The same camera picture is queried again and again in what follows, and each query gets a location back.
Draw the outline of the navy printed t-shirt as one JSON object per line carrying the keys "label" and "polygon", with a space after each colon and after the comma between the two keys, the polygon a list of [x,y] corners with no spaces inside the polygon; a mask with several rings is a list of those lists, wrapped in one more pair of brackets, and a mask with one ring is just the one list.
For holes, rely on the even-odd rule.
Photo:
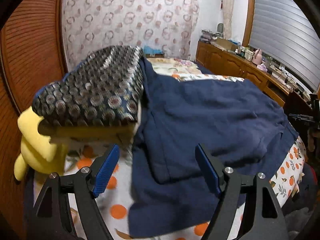
{"label": "navy printed t-shirt", "polygon": [[218,199],[195,159],[198,144],[241,174],[276,174],[298,133],[282,107],[251,81],[178,81],[157,74],[148,60],[139,64],[144,91],[132,148],[132,237],[211,219]]}

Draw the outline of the yellow folded blanket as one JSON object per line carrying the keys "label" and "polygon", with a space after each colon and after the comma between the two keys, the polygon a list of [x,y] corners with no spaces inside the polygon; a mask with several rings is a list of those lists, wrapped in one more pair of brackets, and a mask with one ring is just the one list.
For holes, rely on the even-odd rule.
{"label": "yellow folded blanket", "polygon": [[127,148],[140,122],[111,127],[54,127],[38,116],[31,107],[17,119],[22,134],[20,154],[14,164],[14,176],[21,181],[27,168],[62,175],[81,158],[102,155],[103,148],[118,144]]}

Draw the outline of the dark circle-patterned folded garment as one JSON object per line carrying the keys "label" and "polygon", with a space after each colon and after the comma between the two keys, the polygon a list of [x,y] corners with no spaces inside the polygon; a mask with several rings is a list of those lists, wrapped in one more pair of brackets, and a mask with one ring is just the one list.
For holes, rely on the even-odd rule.
{"label": "dark circle-patterned folded garment", "polygon": [[92,51],[62,80],[41,88],[32,109],[53,126],[125,126],[138,121],[143,49]]}

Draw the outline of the navy blanket at bedside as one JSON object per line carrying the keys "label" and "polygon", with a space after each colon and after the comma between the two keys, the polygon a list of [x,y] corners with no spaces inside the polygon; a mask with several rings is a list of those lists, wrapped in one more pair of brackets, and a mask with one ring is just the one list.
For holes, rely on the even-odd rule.
{"label": "navy blanket at bedside", "polygon": [[208,70],[207,68],[205,68],[202,64],[197,63],[197,67],[201,71],[202,74],[213,75],[213,73],[210,70]]}

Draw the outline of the pink kettle jug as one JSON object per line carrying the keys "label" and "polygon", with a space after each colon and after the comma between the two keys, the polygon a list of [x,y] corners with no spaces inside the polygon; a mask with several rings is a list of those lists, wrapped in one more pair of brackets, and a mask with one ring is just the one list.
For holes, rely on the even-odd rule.
{"label": "pink kettle jug", "polygon": [[257,49],[254,52],[254,55],[252,57],[252,63],[255,65],[259,65],[262,63],[263,60],[263,55],[262,55],[262,50],[261,49]]}

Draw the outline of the wooden louvered wardrobe door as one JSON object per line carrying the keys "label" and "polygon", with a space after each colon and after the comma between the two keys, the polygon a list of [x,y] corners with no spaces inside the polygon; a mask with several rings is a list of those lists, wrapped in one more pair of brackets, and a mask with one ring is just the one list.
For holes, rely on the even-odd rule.
{"label": "wooden louvered wardrobe door", "polygon": [[14,177],[19,115],[67,72],[62,0],[1,0],[1,239],[25,239],[25,185]]}

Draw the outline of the wooden sideboard cabinet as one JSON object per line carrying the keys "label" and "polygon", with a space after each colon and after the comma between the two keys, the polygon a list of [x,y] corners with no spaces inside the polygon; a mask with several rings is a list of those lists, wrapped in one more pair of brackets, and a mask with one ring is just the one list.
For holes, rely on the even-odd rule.
{"label": "wooden sideboard cabinet", "polygon": [[258,69],[253,63],[212,44],[198,42],[196,61],[215,75],[242,77],[250,80],[281,107],[285,105],[289,96],[289,90],[274,76]]}

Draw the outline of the floral beige bed quilt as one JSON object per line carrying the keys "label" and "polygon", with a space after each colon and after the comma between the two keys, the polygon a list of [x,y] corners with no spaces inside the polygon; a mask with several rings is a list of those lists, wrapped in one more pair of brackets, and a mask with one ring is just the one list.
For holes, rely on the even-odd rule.
{"label": "floral beige bed quilt", "polygon": [[175,58],[147,58],[152,64],[153,70],[157,74],[169,75],[173,74],[201,74],[198,66],[189,60]]}

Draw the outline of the open cardboard box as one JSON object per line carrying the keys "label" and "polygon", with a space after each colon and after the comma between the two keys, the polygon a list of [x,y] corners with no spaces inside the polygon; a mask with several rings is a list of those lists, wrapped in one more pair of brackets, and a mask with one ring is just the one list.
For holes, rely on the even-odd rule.
{"label": "open cardboard box", "polygon": [[212,41],[212,45],[220,48],[221,50],[235,51],[236,49],[239,48],[237,44],[234,44],[233,42],[229,40],[225,40],[224,38],[220,38],[220,37]]}

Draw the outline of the grey window blind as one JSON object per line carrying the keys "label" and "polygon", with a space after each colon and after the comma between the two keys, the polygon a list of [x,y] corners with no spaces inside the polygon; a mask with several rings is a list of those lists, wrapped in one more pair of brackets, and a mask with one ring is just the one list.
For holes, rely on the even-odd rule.
{"label": "grey window blind", "polygon": [[254,0],[249,45],[318,88],[319,37],[293,0]]}

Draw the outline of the box with blue cloth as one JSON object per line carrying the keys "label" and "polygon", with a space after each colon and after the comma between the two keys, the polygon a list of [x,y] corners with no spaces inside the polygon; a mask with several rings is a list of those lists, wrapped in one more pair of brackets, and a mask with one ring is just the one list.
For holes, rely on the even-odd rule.
{"label": "box with blue cloth", "polygon": [[147,58],[164,58],[165,53],[160,49],[153,49],[150,46],[144,46],[143,52]]}

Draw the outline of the beige side curtain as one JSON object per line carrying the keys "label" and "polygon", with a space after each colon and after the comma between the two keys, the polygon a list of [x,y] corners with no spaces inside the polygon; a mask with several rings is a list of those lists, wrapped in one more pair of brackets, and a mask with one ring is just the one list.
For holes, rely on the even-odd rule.
{"label": "beige side curtain", "polygon": [[234,0],[222,0],[223,12],[223,37],[226,40],[232,38],[232,16]]}

